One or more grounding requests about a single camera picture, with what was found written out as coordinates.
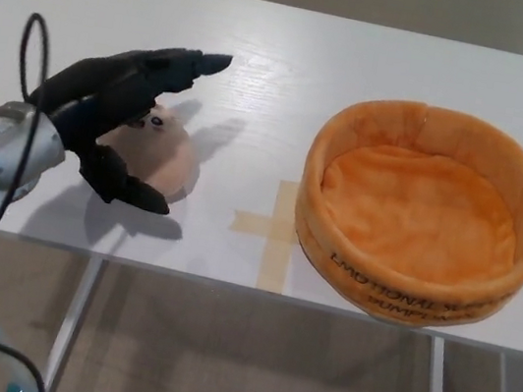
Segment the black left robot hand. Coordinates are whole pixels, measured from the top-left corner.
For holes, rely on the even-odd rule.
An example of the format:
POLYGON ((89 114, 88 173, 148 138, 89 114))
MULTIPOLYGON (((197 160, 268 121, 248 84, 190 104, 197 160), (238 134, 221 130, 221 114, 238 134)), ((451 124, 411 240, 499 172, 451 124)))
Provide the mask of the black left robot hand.
POLYGON ((80 60, 29 94, 58 131, 64 149, 79 158, 80 174, 105 202, 119 200, 167 215, 165 196, 132 176, 112 147, 97 139, 150 112, 161 93, 190 89, 194 80, 224 71, 229 54, 164 48, 80 60))

